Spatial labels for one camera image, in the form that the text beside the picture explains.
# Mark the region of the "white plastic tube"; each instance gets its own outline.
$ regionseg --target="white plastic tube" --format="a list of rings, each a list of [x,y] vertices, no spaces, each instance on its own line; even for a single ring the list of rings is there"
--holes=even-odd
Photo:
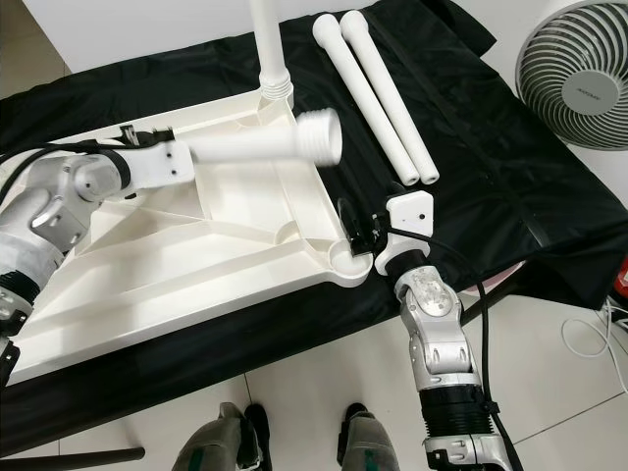
[[[382,109],[382,105],[380,105],[369,82],[355,62],[344,39],[342,39],[340,25],[336,18],[332,15],[320,16],[314,22],[312,33],[318,45],[325,49],[330,56],[401,182],[406,186],[417,183],[419,173],[396,135],[393,125]]]
[[[303,160],[317,167],[336,165],[342,131],[336,111],[301,113],[296,126],[251,128],[232,134],[186,139],[197,164]]]
[[[282,37],[274,0],[250,0],[255,44],[261,72],[262,95],[269,100],[281,100],[292,94],[290,74],[284,62]]]
[[[425,147],[421,134],[416,129],[401,95],[394,85],[393,78],[369,34],[369,26],[364,16],[356,10],[344,14],[340,20],[340,29],[342,37],[353,48],[362,69],[375,88],[375,92],[391,119],[397,135],[403,142],[405,150],[410,155],[412,163],[419,171],[421,182],[424,184],[434,183],[439,179],[439,171],[434,165],[430,152]]]

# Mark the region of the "tile floor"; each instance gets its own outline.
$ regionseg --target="tile floor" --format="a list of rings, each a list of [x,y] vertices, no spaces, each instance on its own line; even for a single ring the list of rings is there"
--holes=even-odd
[[[69,73],[20,1],[0,1],[0,27],[0,97]],[[491,378],[503,422],[527,471],[625,469],[628,458],[618,451],[628,444],[628,396],[607,355],[586,360],[564,347],[560,326],[570,317],[602,327],[593,311],[517,296],[492,310]],[[466,333],[478,355],[479,322]],[[568,335],[586,351],[602,345],[580,325],[571,326]],[[613,335],[628,378],[628,334],[617,329]],[[225,400],[241,407],[250,400],[264,404],[278,471],[339,469],[340,418],[356,400],[387,428],[402,470],[428,469],[407,332],[399,319],[16,457],[142,445],[143,460],[96,469],[167,470],[183,442],[215,418]]]

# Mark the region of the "red object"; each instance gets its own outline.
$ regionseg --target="red object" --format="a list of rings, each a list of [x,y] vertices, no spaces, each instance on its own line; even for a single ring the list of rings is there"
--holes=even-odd
[[[613,298],[622,304],[628,303],[628,257],[625,258],[624,263],[621,265],[619,275],[617,275],[613,284],[613,290],[615,291]]]

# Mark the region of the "white cylindrical rod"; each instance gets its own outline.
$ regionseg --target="white cylindrical rod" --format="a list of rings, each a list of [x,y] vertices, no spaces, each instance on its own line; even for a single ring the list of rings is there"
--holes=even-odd
[[[366,19],[360,12],[353,10],[344,14],[340,20],[340,29],[342,37],[355,51],[362,69],[366,72],[366,77],[375,88],[375,92],[391,119],[397,135],[410,155],[412,163],[419,171],[421,182],[425,184],[434,183],[439,179],[439,171],[434,165],[430,152],[425,147],[421,134],[416,129],[401,95],[394,85],[393,78],[369,34]]]
[[[419,173],[394,131],[382,105],[362,74],[351,51],[342,39],[340,25],[332,15],[323,15],[314,22],[312,33],[318,45],[327,51],[362,115],[380,142],[384,152],[405,185],[419,181]]]
[[[332,109],[301,113],[296,126],[250,128],[183,141],[197,164],[303,160],[326,167],[336,165],[342,154],[340,119]]]
[[[275,0],[249,0],[249,5],[261,68],[262,95],[269,100],[288,98],[292,94],[292,83],[284,63]]]

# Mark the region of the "black cloth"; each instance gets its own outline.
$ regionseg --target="black cloth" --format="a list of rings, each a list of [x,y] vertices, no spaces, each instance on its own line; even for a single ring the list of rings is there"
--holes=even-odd
[[[384,0],[363,10],[371,34],[441,179],[434,236],[483,277],[521,260],[521,294],[598,308],[628,250],[628,213],[478,57],[491,36],[448,2]],[[395,175],[326,53],[315,17],[281,25],[294,113],[335,108],[339,166],[320,171],[366,234]],[[50,140],[258,86],[252,34],[62,78],[0,102],[0,146]],[[471,279],[433,248],[456,289]],[[273,299],[26,381],[2,393],[0,446],[9,454],[207,387],[397,314],[389,282],[331,284]]]

